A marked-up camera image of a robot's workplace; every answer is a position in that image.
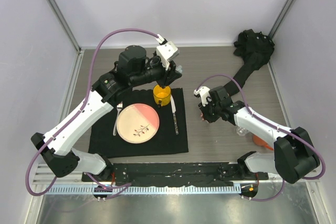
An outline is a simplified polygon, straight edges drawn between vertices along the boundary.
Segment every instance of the yellow cup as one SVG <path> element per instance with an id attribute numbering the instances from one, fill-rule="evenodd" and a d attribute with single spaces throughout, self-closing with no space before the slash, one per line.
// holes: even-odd
<path id="1" fill-rule="evenodd" d="M 170 103 L 171 94 L 172 91 L 169 86 L 163 89 L 159 85 L 156 85 L 153 89 L 154 100 L 159 107 L 166 106 Z"/>

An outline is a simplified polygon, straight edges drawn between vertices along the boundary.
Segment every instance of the pink plate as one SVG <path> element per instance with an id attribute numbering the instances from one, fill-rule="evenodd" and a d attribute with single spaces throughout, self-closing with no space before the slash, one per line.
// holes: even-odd
<path id="1" fill-rule="evenodd" d="M 120 112 L 117 119 L 117 130 L 126 142 L 140 144 L 156 134 L 159 124 L 159 115 L 152 107 L 136 103 Z"/>

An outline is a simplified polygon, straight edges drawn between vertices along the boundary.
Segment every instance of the knife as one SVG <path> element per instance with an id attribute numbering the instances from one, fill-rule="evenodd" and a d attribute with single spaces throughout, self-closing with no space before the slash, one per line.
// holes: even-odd
<path id="1" fill-rule="evenodd" d="M 176 121 L 176 107 L 175 107 L 175 102 L 174 102 L 174 98 L 171 95 L 170 97 L 170 103 L 172 104 L 172 111 L 173 111 L 173 119 L 174 119 L 174 125 L 175 125 L 175 133 L 178 135 L 179 134 L 179 129 L 177 128 L 177 121 Z"/>

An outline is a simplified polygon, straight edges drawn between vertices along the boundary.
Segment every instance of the black cloth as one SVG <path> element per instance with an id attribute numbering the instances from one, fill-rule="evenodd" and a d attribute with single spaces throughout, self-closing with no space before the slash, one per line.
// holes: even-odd
<path id="1" fill-rule="evenodd" d="M 112 158 L 188 152 L 183 90 L 172 89 L 172 96 L 176 106 L 178 135 L 175 134 L 171 104 L 158 108 L 154 101 L 153 90 L 134 90 L 122 101 L 123 108 L 134 103 L 144 103 L 154 108 L 160 118 L 157 133 L 142 144 L 128 143 L 118 133 L 113 136 L 113 127 L 117 116 L 117 110 L 113 109 L 92 126 L 89 153 L 98 153 Z"/>
<path id="2" fill-rule="evenodd" d="M 267 35 L 261 32 L 255 33 L 252 29 L 245 30 L 238 35 L 238 40 L 234 43 L 236 50 L 234 55 L 243 59 L 244 65 L 235 74 L 234 79 L 240 87 L 245 85 L 247 78 L 263 65 L 267 64 L 274 52 L 274 43 Z M 237 94 L 239 89 L 232 82 L 224 85 L 229 96 Z"/>

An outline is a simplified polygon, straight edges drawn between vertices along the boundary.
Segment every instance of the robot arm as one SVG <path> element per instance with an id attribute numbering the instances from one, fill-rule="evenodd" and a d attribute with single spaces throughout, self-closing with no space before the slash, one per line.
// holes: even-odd
<path id="1" fill-rule="evenodd" d="M 238 159 L 242 173 L 267 172 L 279 174 L 285 181 L 293 184 L 320 165 L 316 154 L 304 144 L 278 129 L 284 129 L 302 138 L 312 145 L 311 139 L 302 128 L 295 130 L 279 125 L 249 108 L 250 113 L 241 101 L 233 102 L 224 87 L 209 89 L 200 87 L 194 91 L 201 98 L 198 105 L 203 117 L 212 123 L 222 118 L 233 125 L 245 128 L 268 145 L 273 146 L 274 153 L 261 154 L 249 152 Z M 277 129 L 262 123 L 257 118 L 275 125 Z"/>
<path id="2" fill-rule="evenodd" d="M 159 36 L 161 43 L 154 56 L 149 59 L 146 50 L 140 46 L 128 46 L 120 53 L 115 68 L 103 74 L 93 85 L 86 106 L 85 99 L 55 128 L 47 133 L 36 133 L 32 142 L 37 149 L 53 138 L 41 155 L 57 177 L 64 177 L 72 171 L 87 172 L 105 180 L 113 167 L 107 158 L 99 154 L 89 154 L 73 147 L 77 140 L 98 119 L 110 112 L 124 97 L 131 94 L 134 87 L 156 81 L 164 87 L 182 76 L 173 59 L 179 54 L 171 41 Z M 69 124 L 74 115 L 77 117 Z M 53 137 L 65 125 L 63 131 Z"/>

